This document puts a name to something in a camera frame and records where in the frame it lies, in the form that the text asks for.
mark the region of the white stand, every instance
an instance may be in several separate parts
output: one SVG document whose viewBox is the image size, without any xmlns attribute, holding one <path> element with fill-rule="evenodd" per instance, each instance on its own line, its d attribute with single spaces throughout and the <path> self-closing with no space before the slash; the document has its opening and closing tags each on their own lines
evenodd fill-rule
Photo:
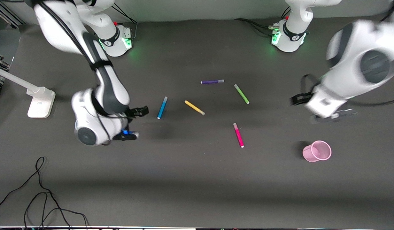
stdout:
<svg viewBox="0 0 394 230">
<path fill-rule="evenodd" d="M 53 101 L 55 100 L 55 92 L 45 87 L 35 86 L 1 69 L 0 76 L 27 89 L 26 94 L 32 96 L 32 102 L 28 110 L 28 116 L 30 118 L 47 118 L 49 116 Z"/>
</svg>

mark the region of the white lamp base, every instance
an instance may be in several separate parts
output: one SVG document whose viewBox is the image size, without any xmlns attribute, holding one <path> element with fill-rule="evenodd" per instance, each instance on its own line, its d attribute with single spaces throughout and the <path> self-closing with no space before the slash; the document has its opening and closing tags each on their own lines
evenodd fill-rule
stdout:
<svg viewBox="0 0 394 230">
<path fill-rule="evenodd" d="M 55 92 L 52 90 L 50 90 L 50 95 L 48 97 L 32 97 L 32 102 L 28 110 L 28 116 L 30 118 L 49 117 L 54 100 Z"/>
</svg>

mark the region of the table surface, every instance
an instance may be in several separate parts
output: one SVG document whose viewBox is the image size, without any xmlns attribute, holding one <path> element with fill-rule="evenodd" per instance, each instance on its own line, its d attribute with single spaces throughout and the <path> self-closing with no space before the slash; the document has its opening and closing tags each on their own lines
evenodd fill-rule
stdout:
<svg viewBox="0 0 394 230">
<path fill-rule="evenodd" d="M 11 73 L 57 95 L 48 118 L 30 119 L 25 89 L 5 83 L 0 200 L 46 156 L 44 185 L 63 208 L 86 214 L 93 226 L 394 229 L 394 104 L 311 124 L 307 109 L 289 103 L 302 75 L 328 70 L 327 44 L 352 20 L 314 19 L 294 53 L 278 51 L 240 21 L 141 23 L 134 49 L 111 60 L 131 107 L 148 105 L 150 114 L 131 123 L 140 132 L 137 141 L 106 147 L 87 147 L 73 132 L 70 99 L 95 84 L 89 65 L 49 45 L 38 26 L 23 28 Z M 216 79 L 225 83 L 200 84 Z M 164 96 L 168 103 L 157 120 Z M 394 78 L 358 97 L 390 99 Z M 331 145 L 329 160 L 303 159 L 301 148 L 315 140 Z M 34 178 L 11 195 L 0 207 L 0 225 L 22 225 L 39 191 Z M 42 203 L 43 197 L 30 209 L 33 224 L 39 224 Z M 83 225 L 80 216 L 67 218 Z M 51 221 L 64 225 L 59 215 Z"/>
</svg>

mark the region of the cable connector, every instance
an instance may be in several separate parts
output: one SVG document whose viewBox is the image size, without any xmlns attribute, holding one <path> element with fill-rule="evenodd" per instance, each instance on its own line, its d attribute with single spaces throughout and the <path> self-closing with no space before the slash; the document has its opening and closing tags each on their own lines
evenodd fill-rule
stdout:
<svg viewBox="0 0 394 230">
<path fill-rule="evenodd" d="M 274 31 L 279 31 L 279 26 L 277 26 L 277 25 L 269 25 L 268 29 L 274 30 Z"/>
</svg>

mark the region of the plastic cup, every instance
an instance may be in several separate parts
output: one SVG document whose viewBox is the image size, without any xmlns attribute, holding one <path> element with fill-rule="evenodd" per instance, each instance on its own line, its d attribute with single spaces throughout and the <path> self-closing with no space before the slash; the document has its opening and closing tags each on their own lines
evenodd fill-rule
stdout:
<svg viewBox="0 0 394 230">
<path fill-rule="evenodd" d="M 332 155 L 332 149 L 326 142 L 317 140 L 311 145 L 304 147 L 302 154 L 308 162 L 317 162 L 329 159 Z"/>
</svg>

